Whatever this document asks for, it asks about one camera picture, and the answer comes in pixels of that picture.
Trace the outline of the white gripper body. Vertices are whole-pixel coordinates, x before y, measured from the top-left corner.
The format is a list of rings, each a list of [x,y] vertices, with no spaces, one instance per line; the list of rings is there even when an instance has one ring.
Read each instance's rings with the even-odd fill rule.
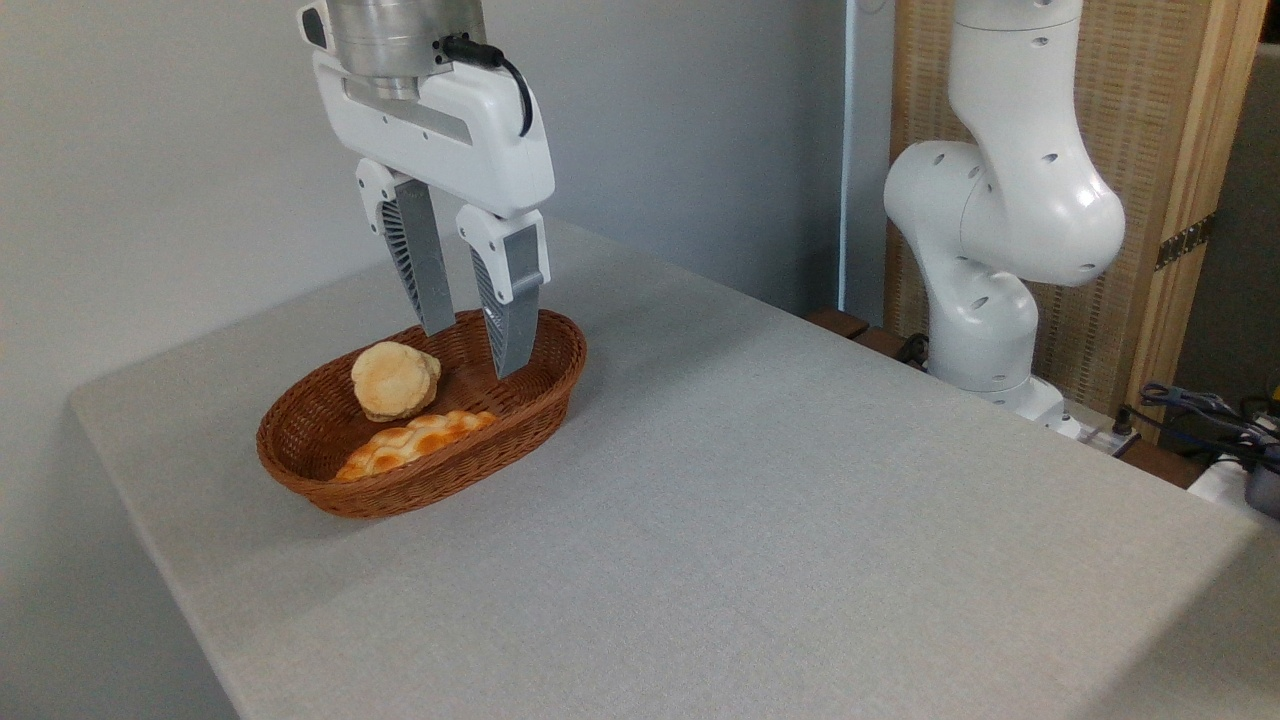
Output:
[[[529,88],[486,42],[477,1],[315,1],[298,14],[339,141],[502,218],[556,181]]]

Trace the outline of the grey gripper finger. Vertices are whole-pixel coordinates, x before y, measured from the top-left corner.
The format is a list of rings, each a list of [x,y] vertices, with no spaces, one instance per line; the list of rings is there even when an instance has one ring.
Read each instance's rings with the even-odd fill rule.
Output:
[[[383,237],[426,334],[454,324],[454,309],[429,187],[364,158],[356,177],[370,229]]]
[[[538,210],[503,219],[465,205],[456,222],[471,247],[495,375],[503,379],[531,357],[539,288],[550,279],[544,220]]]

